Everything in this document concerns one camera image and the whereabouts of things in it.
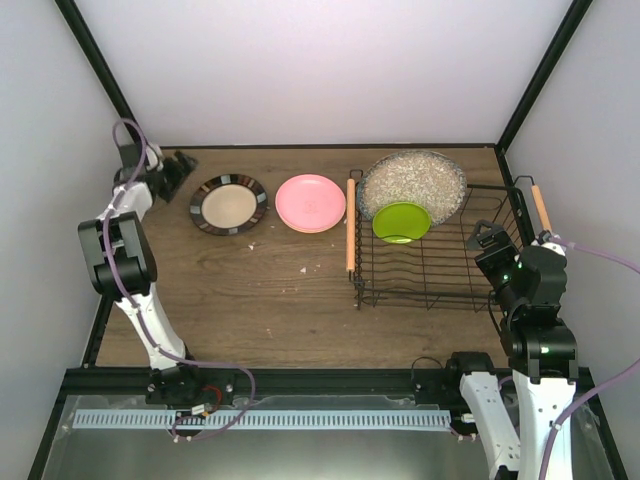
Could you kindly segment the glossy black plate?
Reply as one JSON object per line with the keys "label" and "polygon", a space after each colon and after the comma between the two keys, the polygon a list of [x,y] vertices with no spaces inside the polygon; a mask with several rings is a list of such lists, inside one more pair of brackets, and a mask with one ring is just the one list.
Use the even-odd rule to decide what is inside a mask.
{"label": "glossy black plate", "polygon": [[[233,228],[218,228],[209,224],[201,214],[205,197],[214,189],[223,185],[236,184],[249,188],[256,197],[257,207],[253,216],[244,224]],[[193,223],[204,233],[216,236],[242,234],[256,226],[265,215],[268,207],[267,192],[256,179],[243,174],[224,174],[203,183],[193,194],[189,204],[189,214]]]}

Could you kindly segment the pink plate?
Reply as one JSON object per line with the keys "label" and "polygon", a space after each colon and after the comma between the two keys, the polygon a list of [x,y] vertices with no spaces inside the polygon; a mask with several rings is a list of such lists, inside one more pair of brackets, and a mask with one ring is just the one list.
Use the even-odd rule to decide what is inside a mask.
{"label": "pink plate", "polygon": [[277,190],[275,208],[287,225],[307,229],[337,225],[346,211],[342,189],[329,178],[301,174],[287,179]]}

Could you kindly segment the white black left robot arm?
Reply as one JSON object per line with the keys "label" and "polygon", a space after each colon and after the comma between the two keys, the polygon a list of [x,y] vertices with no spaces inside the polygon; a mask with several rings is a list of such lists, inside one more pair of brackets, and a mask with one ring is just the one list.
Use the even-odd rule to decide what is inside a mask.
{"label": "white black left robot arm", "polygon": [[154,382],[170,379],[170,393],[184,404],[203,395],[205,381],[192,371],[193,356],[161,305],[157,264],[141,221],[155,200],[170,202],[197,165],[196,159],[177,151],[171,157],[158,157],[132,183],[125,175],[134,170],[119,169],[105,210],[78,225],[94,289],[128,317],[147,352]]}

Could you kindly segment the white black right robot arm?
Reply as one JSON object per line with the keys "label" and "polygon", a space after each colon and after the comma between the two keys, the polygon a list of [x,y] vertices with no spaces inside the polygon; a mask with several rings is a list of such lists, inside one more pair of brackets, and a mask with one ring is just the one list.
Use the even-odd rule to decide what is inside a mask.
{"label": "white black right robot arm", "polygon": [[503,317],[500,341],[516,389],[519,422],[501,397],[490,360],[458,357],[444,378],[447,396],[470,408],[492,479],[570,479],[571,428],[560,415],[579,379],[576,339],[559,316],[567,260],[551,243],[517,248],[506,230],[480,220],[467,241]]}

